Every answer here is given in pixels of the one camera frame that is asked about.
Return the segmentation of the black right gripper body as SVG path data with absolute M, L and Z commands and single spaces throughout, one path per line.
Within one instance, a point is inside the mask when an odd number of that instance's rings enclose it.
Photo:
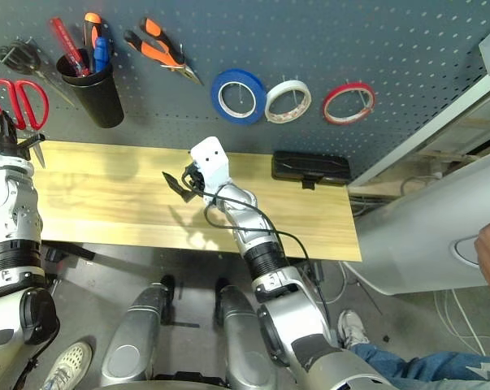
M 202 195 L 205 189 L 203 175 L 194 162 L 190 163 L 182 174 L 182 183 L 193 193 Z

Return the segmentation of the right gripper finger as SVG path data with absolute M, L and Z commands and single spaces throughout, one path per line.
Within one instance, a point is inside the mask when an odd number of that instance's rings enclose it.
M 190 202 L 195 198 L 196 193 L 194 191 L 182 187 L 178 180 L 169 173 L 163 171 L 163 177 L 169 188 L 178 194 L 184 202 Z

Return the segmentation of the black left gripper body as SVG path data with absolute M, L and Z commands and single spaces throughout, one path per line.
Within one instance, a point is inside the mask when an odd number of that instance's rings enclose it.
M 0 140 L 0 155 L 7 157 L 27 158 L 28 151 L 23 142 Z

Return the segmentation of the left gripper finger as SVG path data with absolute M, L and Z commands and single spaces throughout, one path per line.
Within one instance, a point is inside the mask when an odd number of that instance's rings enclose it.
M 42 133 L 37 133 L 28 139 L 20 142 L 17 145 L 18 155 L 21 158 L 31 158 L 30 151 L 32 150 L 37 158 L 43 158 L 42 149 L 40 144 L 46 140 L 46 137 Z
M 0 141 L 16 141 L 16 127 L 6 112 L 0 112 Z

